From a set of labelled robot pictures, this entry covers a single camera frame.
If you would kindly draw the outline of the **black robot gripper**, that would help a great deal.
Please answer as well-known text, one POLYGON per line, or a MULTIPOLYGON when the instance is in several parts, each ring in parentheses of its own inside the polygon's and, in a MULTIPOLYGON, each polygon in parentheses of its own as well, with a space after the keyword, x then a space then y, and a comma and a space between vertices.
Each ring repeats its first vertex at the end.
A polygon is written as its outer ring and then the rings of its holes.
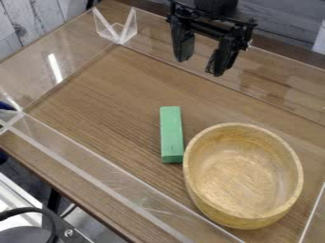
POLYGON ((252 31, 258 25, 255 18, 238 10, 238 0, 168 0, 168 3, 176 61, 186 61, 194 53, 194 31, 190 26, 192 24, 199 33, 220 39, 206 71, 214 77, 222 76, 232 67, 238 52, 251 45, 252 31))

